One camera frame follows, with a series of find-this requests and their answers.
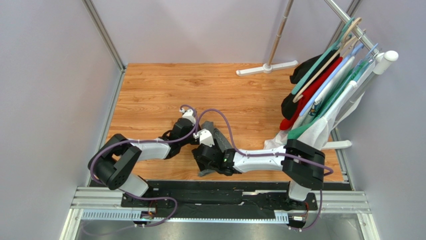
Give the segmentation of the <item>grey felt napkin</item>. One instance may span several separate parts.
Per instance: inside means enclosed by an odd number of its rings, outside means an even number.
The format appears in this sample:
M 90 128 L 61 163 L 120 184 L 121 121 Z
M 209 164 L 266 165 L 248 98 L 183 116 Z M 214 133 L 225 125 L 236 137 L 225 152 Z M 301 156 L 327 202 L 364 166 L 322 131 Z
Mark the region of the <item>grey felt napkin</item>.
M 205 121 L 203 124 L 201 124 L 201 130 L 206 129 L 209 130 L 214 138 L 215 145 L 213 147 L 217 147 L 220 149 L 222 153 L 224 153 L 228 149 L 233 149 L 233 145 L 228 141 L 228 139 L 225 137 L 225 135 L 214 126 L 214 123 L 212 121 Z M 231 176 L 232 170 L 229 169 L 207 169 L 204 165 L 199 165 L 199 177 L 204 177 L 208 174 L 211 174 L 213 172 L 219 173 L 221 175 Z

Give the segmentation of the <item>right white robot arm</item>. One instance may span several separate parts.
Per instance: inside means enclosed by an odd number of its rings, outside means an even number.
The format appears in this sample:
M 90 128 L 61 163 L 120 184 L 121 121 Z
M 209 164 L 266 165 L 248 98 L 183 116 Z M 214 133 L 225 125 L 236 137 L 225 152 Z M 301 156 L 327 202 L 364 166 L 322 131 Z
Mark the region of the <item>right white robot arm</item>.
M 280 171 L 290 177 L 287 197 L 303 202 L 311 190 L 324 187 L 324 177 L 332 172 L 325 166 L 325 154 L 297 139 L 285 145 L 262 150 L 220 150 L 217 146 L 200 144 L 192 150 L 201 170 L 213 170 L 232 176 L 252 171 Z

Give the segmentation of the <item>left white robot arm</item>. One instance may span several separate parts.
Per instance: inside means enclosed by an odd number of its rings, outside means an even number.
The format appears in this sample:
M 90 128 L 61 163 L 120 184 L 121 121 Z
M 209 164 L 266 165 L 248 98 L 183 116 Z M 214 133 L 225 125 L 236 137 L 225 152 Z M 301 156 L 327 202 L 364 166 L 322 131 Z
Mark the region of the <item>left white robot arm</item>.
M 186 145 L 196 145 L 193 134 L 200 127 L 197 121 L 179 118 L 173 128 L 152 140 L 136 140 L 117 133 L 90 159 L 87 168 L 94 181 L 110 190 L 121 190 L 136 201 L 158 201 L 153 187 L 133 174 L 136 163 L 167 160 L 175 157 Z

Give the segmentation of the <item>black garment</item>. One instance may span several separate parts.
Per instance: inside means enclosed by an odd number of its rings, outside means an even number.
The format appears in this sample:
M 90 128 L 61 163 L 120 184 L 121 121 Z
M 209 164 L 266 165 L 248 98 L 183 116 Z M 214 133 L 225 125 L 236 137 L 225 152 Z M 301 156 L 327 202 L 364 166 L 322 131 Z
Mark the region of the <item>black garment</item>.
M 304 68 L 304 66 L 306 67 L 306 69 L 308 69 L 309 68 L 309 63 L 307 63 L 307 61 L 309 61 L 310 62 L 310 64 L 312 64 L 312 62 L 314 62 L 315 61 L 315 58 L 317 58 L 319 55 L 317 55 L 317 56 L 315 56 L 315 57 L 312 57 L 312 58 L 310 58 L 310 59 L 308 59 L 308 60 L 306 60 L 306 61 L 304 61 L 304 62 L 302 62 L 300 65 L 302 65 L 302 68 Z M 295 68 L 295 70 L 293 71 L 293 74 L 289 77 L 289 79 L 290 79 L 290 82 L 292 83 L 292 84 L 297 84 L 297 82 L 300 80 L 300 76 L 299 77 L 296 77 L 296 75 L 298 74 L 298 71 L 299 71 L 299 68 L 298 68 L 298 66 Z M 291 93 L 289 93 L 284 99 L 283 99 L 283 101 L 282 101 L 282 103 L 281 103 L 281 113 L 282 113 L 282 116 L 284 117 L 284 119 L 285 120 L 291 120 L 292 119 L 292 117 L 295 115 L 295 112 L 296 112 L 296 109 L 297 109 L 297 104 L 296 103 L 294 103 L 293 102 L 293 99 L 294 99 L 294 97 L 295 97 L 295 95 L 293 95 L 293 94 L 291 94 Z

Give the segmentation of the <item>white garment with green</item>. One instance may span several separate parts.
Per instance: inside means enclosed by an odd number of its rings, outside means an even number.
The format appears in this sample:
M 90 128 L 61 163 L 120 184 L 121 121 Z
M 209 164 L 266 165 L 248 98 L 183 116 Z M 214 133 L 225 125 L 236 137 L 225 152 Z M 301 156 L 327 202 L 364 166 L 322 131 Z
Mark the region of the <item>white garment with green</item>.
M 297 139 L 315 149 L 321 150 L 328 142 L 331 131 L 347 118 L 359 105 L 363 95 L 351 100 L 356 90 L 364 83 L 376 66 L 375 60 L 362 61 L 350 71 L 345 80 L 323 103 L 314 119 L 308 114 L 297 120 L 289 130 L 280 131 L 273 139 L 264 141 L 264 149 L 285 145 L 289 139 Z

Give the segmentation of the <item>teal hanger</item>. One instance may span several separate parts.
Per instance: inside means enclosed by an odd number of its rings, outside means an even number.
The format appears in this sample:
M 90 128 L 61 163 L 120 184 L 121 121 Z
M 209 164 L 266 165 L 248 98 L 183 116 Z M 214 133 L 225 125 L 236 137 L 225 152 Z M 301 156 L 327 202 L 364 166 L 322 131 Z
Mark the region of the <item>teal hanger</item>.
M 309 68 L 306 68 L 305 65 L 304 68 L 302 68 L 302 65 L 298 66 L 299 71 L 297 72 L 296 77 L 300 77 L 300 79 L 295 85 L 295 87 L 292 89 L 292 95 L 296 95 L 296 93 L 299 92 L 299 90 L 306 84 L 306 81 L 310 79 L 311 75 L 315 72 L 315 70 L 320 70 L 319 67 L 322 67 L 326 63 L 325 60 L 329 60 L 332 57 L 331 53 L 334 54 L 337 51 L 342 42 L 342 39 L 344 38 L 344 33 L 348 30 L 350 24 L 354 21 L 354 19 L 354 17 L 349 19 L 349 21 L 344 25 L 343 29 L 341 30 L 337 40 L 323 54 L 316 57 L 314 61 L 312 61 L 312 64 L 307 61 Z

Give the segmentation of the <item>wooden hanger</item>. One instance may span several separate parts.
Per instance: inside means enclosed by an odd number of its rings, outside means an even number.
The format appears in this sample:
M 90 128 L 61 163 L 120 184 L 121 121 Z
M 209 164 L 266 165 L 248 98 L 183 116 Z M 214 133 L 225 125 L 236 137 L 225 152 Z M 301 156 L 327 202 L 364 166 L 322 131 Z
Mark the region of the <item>wooden hanger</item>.
M 345 30 L 345 32 L 341 33 L 339 38 L 334 42 L 332 46 L 330 46 L 325 53 L 315 62 L 315 64 L 310 68 L 310 70 L 305 74 L 305 76 L 302 77 L 300 80 L 300 84 L 298 83 L 294 89 L 292 90 L 292 94 L 295 94 L 292 102 L 296 103 L 300 100 L 302 97 L 302 93 L 314 82 L 314 80 L 325 70 L 326 67 L 330 65 L 330 63 L 333 61 L 333 59 L 341 52 L 343 48 L 345 48 L 348 43 L 353 41 L 355 38 L 352 37 L 351 31 L 362 21 L 361 17 L 358 18 L 351 18 L 348 23 L 346 23 L 342 30 Z M 325 57 L 332 51 L 336 50 L 336 52 L 330 57 L 330 59 L 324 63 L 324 65 L 313 74 L 313 71 L 316 69 L 318 64 L 320 64 Z

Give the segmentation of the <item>white clothes rack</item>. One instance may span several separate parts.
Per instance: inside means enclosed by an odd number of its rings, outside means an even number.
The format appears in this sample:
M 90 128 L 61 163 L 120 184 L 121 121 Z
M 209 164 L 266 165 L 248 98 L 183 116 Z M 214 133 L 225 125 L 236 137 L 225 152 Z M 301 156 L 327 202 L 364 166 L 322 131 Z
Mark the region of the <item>white clothes rack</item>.
M 328 1 L 328 5 L 341 18 L 344 25 L 351 19 L 351 17 L 344 10 L 342 10 L 334 1 L 332 1 L 332 0 Z M 378 75 L 383 74 L 385 72 L 385 70 L 393 62 L 395 62 L 399 57 L 399 55 L 396 51 L 380 52 L 377 49 L 377 46 L 375 44 L 373 44 L 370 41 L 370 39 L 365 35 L 365 32 L 360 29 L 359 24 L 350 32 L 350 34 L 352 35 L 352 37 L 354 37 L 354 40 L 349 42 L 348 45 L 341 50 L 341 52 L 333 59 L 333 61 L 330 63 L 330 65 L 328 67 L 326 67 L 325 70 L 302 93 L 301 98 L 299 99 L 298 102 L 296 102 L 297 108 L 296 108 L 294 116 L 291 118 L 291 120 L 285 120 L 283 118 L 283 120 L 280 124 L 279 132 L 285 131 L 285 130 L 290 130 L 293 127 L 294 123 L 302 117 L 302 116 L 299 116 L 299 114 L 300 114 L 301 110 L 304 108 L 304 106 L 306 105 L 306 103 L 311 99 L 313 94 L 318 90 L 318 88 L 323 84 L 323 82 L 333 72 L 333 70 L 343 61 L 343 59 L 348 54 L 350 54 L 352 52 L 354 47 L 356 47 L 360 43 L 362 43 L 364 45 L 364 48 L 361 49 L 358 52 L 358 54 L 355 56 L 353 64 L 350 67 L 348 73 L 346 75 L 344 75 L 344 77 L 340 80 L 340 82 L 335 86 L 334 90 L 329 92 L 329 94 L 323 99 L 323 101 L 321 103 L 318 102 L 315 106 L 312 107 L 312 109 L 309 112 L 306 112 L 308 120 L 313 120 L 315 118 L 315 115 L 320 111 L 320 107 L 322 106 L 322 104 L 324 104 L 328 100 L 328 98 L 331 97 L 333 92 L 346 79 L 346 77 L 348 76 L 350 71 L 354 70 L 361 62 L 363 62 L 363 61 L 368 62 L 368 61 L 371 61 L 371 60 L 375 60 L 375 68 L 373 69 L 372 73 L 367 77 L 367 79 L 364 81 L 364 83 L 358 87 L 358 89 L 354 93 L 354 96 L 352 96 L 350 98 L 351 100 L 356 100 L 360 95 L 364 95 L 366 89 L 369 87 L 369 84 L 372 82 L 372 79 L 374 77 L 378 76 Z M 300 63 L 298 63 L 295 60 L 291 61 L 291 62 L 280 63 L 280 64 L 272 64 L 271 62 L 267 62 L 260 67 L 237 70 L 236 74 L 238 76 L 247 76 L 247 75 L 254 75 L 254 74 L 259 74 L 259 73 L 269 74 L 269 73 L 271 73 L 275 70 L 287 69 L 287 68 L 291 68 L 291 67 L 295 69 L 299 65 L 300 65 Z M 327 143 L 322 147 L 321 150 L 324 150 L 324 149 L 344 149 L 344 148 L 350 147 L 351 144 L 352 143 L 349 140 L 330 142 L 329 139 L 328 139 Z

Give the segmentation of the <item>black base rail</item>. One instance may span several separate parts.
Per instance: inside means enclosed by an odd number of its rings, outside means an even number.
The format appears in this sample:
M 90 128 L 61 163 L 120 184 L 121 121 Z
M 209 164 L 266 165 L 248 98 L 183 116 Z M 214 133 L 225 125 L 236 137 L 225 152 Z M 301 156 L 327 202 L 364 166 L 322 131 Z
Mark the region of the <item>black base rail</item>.
M 289 183 L 253 181 L 177 181 L 150 180 L 150 189 L 145 198 L 156 201 L 137 200 L 127 194 L 121 199 L 125 208 L 152 207 L 158 217 L 166 217 L 174 208 L 171 197 L 178 202 L 175 218 L 206 219 L 272 219 L 275 210 L 313 213 L 319 202 L 314 193 L 309 193 L 302 202 L 291 200 L 287 190 Z

